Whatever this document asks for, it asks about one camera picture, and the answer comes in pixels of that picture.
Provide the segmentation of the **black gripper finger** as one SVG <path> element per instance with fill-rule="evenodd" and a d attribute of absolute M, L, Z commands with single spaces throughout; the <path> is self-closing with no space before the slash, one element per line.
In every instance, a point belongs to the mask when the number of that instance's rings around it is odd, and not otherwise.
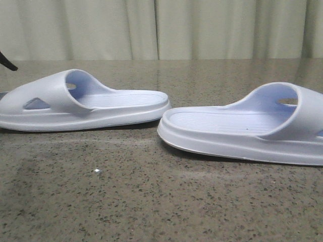
<path fill-rule="evenodd" d="M 8 68 L 11 71 L 17 71 L 18 67 L 11 63 L 1 52 L 0 52 L 0 64 Z"/>

